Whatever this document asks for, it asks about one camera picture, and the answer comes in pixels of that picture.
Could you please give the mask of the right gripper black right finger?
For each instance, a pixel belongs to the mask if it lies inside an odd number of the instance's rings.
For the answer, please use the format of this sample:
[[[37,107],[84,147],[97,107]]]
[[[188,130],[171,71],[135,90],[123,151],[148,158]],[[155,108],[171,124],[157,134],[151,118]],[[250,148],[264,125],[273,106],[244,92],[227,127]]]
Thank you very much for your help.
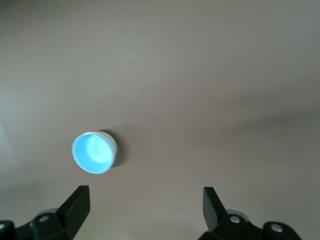
[[[201,240],[300,240],[296,231],[282,222],[268,221],[259,228],[236,210],[227,210],[213,187],[203,188],[202,213],[208,231]]]

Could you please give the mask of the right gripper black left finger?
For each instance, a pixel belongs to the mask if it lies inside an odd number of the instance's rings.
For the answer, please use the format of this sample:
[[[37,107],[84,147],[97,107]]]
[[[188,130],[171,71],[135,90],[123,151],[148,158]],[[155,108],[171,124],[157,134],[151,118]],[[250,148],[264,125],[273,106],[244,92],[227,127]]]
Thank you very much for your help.
[[[2,240],[72,240],[89,215],[90,188],[79,186],[59,207],[40,212],[16,227],[11,220],[0,221]]]

